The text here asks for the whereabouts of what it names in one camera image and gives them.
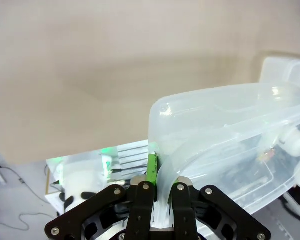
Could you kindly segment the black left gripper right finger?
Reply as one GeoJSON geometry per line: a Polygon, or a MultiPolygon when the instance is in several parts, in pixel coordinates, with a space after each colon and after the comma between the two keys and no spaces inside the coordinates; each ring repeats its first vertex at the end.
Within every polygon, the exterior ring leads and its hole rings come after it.
{"type": "Polygon", "coordinates": [[[270,240],[268,228],[214,185],[196,189],[191,180],[177,180],[170,191],[177,240],[204,236],[197,222],[207,226],[221,240],[270,240]]]}

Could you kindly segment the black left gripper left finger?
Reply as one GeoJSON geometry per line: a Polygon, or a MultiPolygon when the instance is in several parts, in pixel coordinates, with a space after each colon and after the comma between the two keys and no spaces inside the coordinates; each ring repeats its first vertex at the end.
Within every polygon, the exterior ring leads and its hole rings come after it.
{"type": "Polygon", "coordinates": [[[161,232],[151,228],[157,167],[157,155],[149,154],[146,174],[131,179],[129,188],[108,186],[49,222],[46,236],[50,240],[96,240],[115,224],[126,223],[114,240],[159,240],[161,232]]]}

